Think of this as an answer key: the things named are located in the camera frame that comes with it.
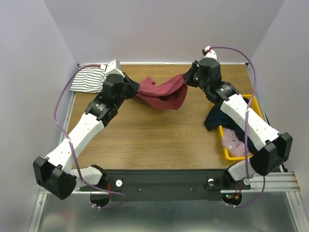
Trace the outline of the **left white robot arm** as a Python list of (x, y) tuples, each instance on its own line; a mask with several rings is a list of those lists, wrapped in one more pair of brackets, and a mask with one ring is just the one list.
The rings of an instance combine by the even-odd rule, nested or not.
[(109, 74), (102, 91), (90, 102), (73, 130), (52, 152), (34, 160), (37, 184), (61, 200), (86, 185), (105, 189), (108, 179), (102, 168), (92, 165), (74, 170), (72, 166), (89, 142), (117, 115), (124, 100), (135, 97), (139, 88), (140, 84), (126, 74)]

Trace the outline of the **maroon tank top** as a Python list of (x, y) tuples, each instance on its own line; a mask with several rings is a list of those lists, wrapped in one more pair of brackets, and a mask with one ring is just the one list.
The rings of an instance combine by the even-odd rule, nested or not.
[(140, 82), (136, 97), (157, 110), (179, 110), (186, 98), (187, 90), (183, 74), (170, 78), (160, 85), (156, 85), (155, 80), (148, 76)]

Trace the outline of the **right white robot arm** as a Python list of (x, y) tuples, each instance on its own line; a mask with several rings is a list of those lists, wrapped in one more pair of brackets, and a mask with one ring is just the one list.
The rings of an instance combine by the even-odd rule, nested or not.
[(221, 66), (214, 58), (194, 61), (183, 75), (188, 86), (199, 87), (206, 98), (228, 115), (245, 133), (257, 154), (228, 168), (222, 177), (223, 185), (232, 189), (246, 177), (268, 175), (285, 163), (290, 155), (293, 138), (268, 125), (243, 99), (229, 82), (222, 81)]

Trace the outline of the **black white striped tank top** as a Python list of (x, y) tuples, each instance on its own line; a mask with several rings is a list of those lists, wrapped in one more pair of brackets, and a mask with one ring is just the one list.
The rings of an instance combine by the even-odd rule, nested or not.
[(106, 65), (90, 65), (82, 67), (74, 76), (70, 91), (82, 93), (99, 93), (106, 80)]

